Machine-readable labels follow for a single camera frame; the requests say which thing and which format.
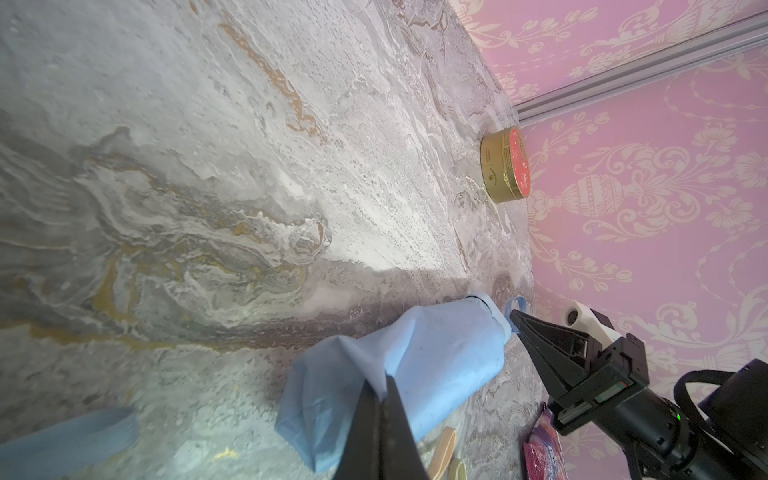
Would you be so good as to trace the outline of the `light blue umbrella sleeve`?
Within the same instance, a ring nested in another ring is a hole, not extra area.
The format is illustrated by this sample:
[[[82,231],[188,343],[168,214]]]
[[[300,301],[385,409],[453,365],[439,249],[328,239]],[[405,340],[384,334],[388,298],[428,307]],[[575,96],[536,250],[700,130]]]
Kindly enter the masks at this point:
[[[361,338],[328,337],[293,363],[276,432],[314,472],[337,466],[364,386],[379,399],[392,378],[409,427],[422,440],[503,368],[516,333],[485,293],[415,306]]]

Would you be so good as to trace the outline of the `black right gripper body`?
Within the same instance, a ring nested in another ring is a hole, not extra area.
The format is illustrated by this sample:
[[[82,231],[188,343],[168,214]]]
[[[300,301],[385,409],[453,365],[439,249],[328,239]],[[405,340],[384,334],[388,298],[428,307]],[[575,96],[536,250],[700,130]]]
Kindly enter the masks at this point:
[[[559,398],[549,395],[556,429],[567,435],[593,423],[610,436],[632,436],[638,427],[631,408],[649,384],[645,346],[633,336],[622,335],[605,349],[590,340],[587,378]]]

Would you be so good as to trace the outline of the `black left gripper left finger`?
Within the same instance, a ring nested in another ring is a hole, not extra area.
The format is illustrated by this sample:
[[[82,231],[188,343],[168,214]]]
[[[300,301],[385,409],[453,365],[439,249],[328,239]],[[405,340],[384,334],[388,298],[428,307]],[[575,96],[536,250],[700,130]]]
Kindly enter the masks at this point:
[[[365,381],[334,480],[381,477],[381,402]]]

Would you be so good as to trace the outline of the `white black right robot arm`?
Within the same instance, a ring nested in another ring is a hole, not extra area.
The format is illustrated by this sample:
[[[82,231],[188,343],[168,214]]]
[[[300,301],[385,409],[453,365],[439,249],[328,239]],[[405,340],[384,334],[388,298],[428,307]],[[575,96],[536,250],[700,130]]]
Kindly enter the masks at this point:
[[[688,372],[666,399],[649,387],[644,343],[602,313],[576,303],[563,325],[519,309],[507,317],[560,435],[596,425],[621,448],[633,479],[766,478],[765,361]]]

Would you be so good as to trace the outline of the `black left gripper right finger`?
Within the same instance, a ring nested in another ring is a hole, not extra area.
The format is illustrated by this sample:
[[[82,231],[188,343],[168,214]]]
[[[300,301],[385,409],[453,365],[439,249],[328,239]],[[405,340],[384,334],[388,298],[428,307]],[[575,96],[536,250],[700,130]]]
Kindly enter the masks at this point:
[[[427,480],[395,379],[387,376],[386,380],[387,396],[380,417],[380,478]]]

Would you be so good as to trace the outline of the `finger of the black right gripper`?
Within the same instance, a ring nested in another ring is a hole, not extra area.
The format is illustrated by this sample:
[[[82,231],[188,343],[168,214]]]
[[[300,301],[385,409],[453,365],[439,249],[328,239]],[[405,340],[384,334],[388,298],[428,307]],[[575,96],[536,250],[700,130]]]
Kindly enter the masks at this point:
[[[591,340],[586,333],[518,309],[512,310],[509,319],[551,397],[565,395],[587,378]]]

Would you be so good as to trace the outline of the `beige umbrella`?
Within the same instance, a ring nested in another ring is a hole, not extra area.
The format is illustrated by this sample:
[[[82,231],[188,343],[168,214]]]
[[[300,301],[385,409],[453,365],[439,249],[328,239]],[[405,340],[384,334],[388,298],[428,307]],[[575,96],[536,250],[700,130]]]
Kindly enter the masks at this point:
[[[455,455],[457,431],[446,427],[438,437],[427,475],[430,480],[467,480],[468,469],[463,460]]]

